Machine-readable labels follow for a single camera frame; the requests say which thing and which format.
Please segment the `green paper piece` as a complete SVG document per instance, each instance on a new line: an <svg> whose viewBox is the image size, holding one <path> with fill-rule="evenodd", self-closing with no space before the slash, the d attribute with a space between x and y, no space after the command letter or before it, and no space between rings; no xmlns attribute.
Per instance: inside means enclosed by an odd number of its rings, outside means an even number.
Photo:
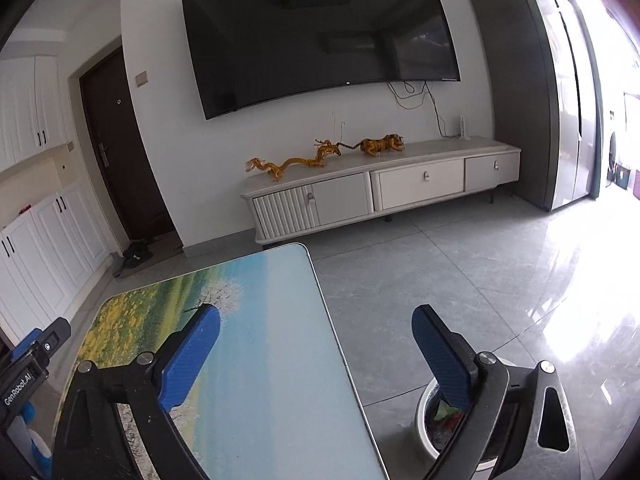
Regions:
<svg viewBox="0 0 640 480"><path fill-rule="evenodd" d="M452 416L457 416L460 413L458 408L449 405L445 400L439 400L437 403L437 408L434 411L433 420L434 422L440 422L441 420L445 420Z"/></svg>

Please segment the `white round trash bin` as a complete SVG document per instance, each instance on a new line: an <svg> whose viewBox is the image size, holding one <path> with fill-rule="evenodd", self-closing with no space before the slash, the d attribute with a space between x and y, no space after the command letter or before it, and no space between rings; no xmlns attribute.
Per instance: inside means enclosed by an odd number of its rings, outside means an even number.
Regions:
<svg viewBox="0 0 640 480"><path fill-rule="evenodd" d="M457 416L434 422L434 411L439 400L445 398L439 391L437 380L433 378L420 395L413 422L416 445L429 465L433 465L438 459L440 452L454 435L454 430L457 429L463 415L459 408L460 413Z"/></svg>

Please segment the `black shoes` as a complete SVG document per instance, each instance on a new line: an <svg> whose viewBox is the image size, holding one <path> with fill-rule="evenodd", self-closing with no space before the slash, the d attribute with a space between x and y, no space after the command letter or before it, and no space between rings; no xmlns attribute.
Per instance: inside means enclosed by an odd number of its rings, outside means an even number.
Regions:
<svg viewBox="0 0 640 480"><path fill-rule="evenodd" d="M153 253L145 240L133 240L122 253L122 270L137 268L152 257Z"/></svg>

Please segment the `white tv cabinet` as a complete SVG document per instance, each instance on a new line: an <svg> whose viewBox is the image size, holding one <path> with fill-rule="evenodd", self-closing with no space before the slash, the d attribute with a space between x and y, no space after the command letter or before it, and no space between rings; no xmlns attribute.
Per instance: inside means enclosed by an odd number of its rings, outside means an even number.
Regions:
<svg viewBox="0 0 640 480"><path fill-rule="evenodd" d="M333 156L294 165L281 180L258 174L242 197L261 245L348 226L462 196L520 177L521 150L485 138L410 143L401 152Z"/></svg>

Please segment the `golden tiger figurine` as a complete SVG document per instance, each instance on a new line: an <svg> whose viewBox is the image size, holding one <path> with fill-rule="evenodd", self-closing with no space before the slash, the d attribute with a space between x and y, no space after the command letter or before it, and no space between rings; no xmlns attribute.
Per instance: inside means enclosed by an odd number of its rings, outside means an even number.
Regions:
<svg viewBox="0 0 640 480"><path fill-rule="evenodd" d="M405 148L404 138L397 133L386 134L382 139L363 139L355 145L342 142L338 142L337 145L349 150L359 150L371 157L383 152L402 152Z"/></svg>

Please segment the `white power strip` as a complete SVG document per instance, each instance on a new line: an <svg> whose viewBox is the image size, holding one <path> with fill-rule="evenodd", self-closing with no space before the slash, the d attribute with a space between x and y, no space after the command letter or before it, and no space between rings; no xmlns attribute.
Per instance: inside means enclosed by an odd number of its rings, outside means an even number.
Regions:
<svg viewBox="0 0 640 480"><path fill-rule="evenodd" d="M460 131L460 138L466 139L465 118L462 115L459 118L459 131Z"/></svg>

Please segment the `golden dragon figurine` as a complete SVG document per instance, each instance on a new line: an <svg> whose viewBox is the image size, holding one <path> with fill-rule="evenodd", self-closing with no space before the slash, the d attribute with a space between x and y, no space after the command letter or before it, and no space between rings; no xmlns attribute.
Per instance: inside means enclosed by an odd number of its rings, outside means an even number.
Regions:
<svg viewBox="0 0 640 480"><path fill-rule="evenodd" d="M258 157L253 157L245 163L245 171L250 172L254 169L265 172L271 177L273 181L280 181L284 176L285 170L289 166L300 165L308 168L319 168L326 166L326 160L330 156L341 156L342 152L337 143L333 143L330 140L314 142L316 152L314 157L289 157L287 160L278 165L275 162L266 162Z"/></svg>

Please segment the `purple box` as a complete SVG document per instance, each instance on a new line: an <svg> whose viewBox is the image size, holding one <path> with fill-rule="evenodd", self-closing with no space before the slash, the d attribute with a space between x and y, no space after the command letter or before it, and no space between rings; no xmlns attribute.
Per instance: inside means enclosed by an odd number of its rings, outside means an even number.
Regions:
<svg viewBox="0 0 640 480"><path fill-rule="evenodd" d="M634 173L634 185L632 186L632 194L637 200L640 200L640 171Z"/></svg>

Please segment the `dark brown entrance door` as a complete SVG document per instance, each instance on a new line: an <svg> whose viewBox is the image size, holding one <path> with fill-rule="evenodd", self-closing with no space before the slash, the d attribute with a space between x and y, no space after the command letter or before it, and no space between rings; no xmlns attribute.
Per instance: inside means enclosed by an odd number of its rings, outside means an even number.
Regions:
<svg viewBox="0 0 640 480"><path fill-rule="evenodd" d="M79 87L96 161L127 236L148 242L172 232L134 114L122 48L85 72Z"/></svg>

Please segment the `grey refrigerator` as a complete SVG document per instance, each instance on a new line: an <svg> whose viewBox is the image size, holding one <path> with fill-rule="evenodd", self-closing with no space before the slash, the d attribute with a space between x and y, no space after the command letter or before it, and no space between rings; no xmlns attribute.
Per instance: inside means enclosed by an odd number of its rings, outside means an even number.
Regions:
<svg viewBox="0 0 640 480"><path fill-rule="evenodd" d="M544 211L590 194L597 93L570 0L471 0L490 79L496 140L521 151L515 192Z"/></svg>

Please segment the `white wall cupboards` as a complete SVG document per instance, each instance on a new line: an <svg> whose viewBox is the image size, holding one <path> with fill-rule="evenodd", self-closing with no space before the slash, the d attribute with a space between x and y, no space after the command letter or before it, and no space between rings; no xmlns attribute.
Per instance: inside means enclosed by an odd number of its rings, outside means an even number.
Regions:
<svg viewBox="0 0 640 480"><path fill-rule="evenodd" d="M70 320L111 249L79 180L53 56L1 63L1 336Z"/></svg>

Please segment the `beige wall switch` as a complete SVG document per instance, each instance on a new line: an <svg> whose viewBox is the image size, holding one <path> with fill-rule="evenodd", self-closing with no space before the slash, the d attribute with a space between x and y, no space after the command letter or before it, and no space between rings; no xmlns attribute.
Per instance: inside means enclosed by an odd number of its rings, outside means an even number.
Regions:
<svg viewBox="0 0 640 480"><path fill-rule="evenodd" d="M144 86L145 84L147 84L149 82L148 73L145 70L143 72L141 72L141 73L138 73L134 77L134 82L136 83L136 86L138 88Z"/></svg>

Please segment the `large black wall television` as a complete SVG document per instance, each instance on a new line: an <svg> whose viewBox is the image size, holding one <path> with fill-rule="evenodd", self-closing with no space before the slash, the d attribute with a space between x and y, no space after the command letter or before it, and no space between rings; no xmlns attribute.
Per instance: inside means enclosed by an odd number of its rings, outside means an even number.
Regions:
<svg viewBox="0 0 640 480"><path fill-rule="evenodd" d="M458 81L440 0L181 0L206 118L352 84Z"/></svg>

